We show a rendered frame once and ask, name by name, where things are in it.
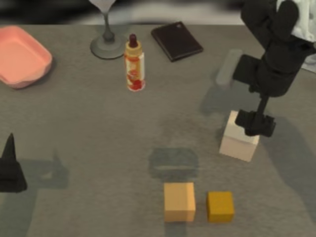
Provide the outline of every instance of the tabletop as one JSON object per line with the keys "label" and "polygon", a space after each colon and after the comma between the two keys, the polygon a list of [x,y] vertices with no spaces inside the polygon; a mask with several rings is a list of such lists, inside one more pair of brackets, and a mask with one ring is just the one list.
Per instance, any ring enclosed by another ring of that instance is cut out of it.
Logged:
{"label": "tabletop", "polygon": [[[94,57],[96,26],[21,26],[54,56],[34,85],[0,85],[0,144],[11,132],[28,190],[0,195],[1,237],[311,237],[316,234],[316,78],[301,71],[271,99],[276,118],[252,162],[219,154],[231,110],[259,97],[215,85],[231,48],[260,57],[243,26],[188,26],[204,52],[171,63],[156,26],[117,26],[143,44],[146,88],[126,88],[123,58]],[[165,224],[163,183],[194,182],[195,221]],[[206,192],[231,191],[236,214],[210,224]]]}

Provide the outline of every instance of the pink plastic container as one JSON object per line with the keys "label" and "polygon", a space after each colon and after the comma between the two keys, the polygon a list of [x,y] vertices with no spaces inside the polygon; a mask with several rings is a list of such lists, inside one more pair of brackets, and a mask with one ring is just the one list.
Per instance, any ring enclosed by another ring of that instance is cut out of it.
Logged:
{"label": "pink plastic container", "polygon": [[0,80],[12,88],[26,87],[51,68],[52,55],[17,26],[0,28]]}

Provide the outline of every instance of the glass stem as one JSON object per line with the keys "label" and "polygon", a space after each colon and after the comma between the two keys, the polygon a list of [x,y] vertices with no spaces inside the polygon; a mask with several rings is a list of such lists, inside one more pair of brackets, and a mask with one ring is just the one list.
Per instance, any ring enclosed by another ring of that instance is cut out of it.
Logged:
{"label": "glass stem", "polygon": [[114,34],[110,29],[109,24],[109,13],[104,13],[104,21],[105,21],[105,32],[103,34],[103,38],[106,42],[114,42]]}

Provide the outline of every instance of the bottle label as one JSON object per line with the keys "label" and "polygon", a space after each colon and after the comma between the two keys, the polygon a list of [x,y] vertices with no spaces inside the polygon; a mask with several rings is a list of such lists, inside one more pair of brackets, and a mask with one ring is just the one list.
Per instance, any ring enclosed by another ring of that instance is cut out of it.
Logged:
{"label": "bottle label", "polygon": [[144,53],[139,57],[125,56],[127,86],[131,90],[141,90],[145,86]]}

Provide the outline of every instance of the yellow block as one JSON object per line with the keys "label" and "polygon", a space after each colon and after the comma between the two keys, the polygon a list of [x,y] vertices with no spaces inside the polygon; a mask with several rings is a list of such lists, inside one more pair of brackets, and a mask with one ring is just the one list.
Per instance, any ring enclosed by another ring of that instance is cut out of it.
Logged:
{"label": "yellow block", "polygon": [[233,220],[235,209],[231,192],[208,192],[206,202],[209,222],[226,223]]}
{"label": "yellow block", "polygon": [[164,221],[192,222],[196,213],[193,183],[164,184]]}

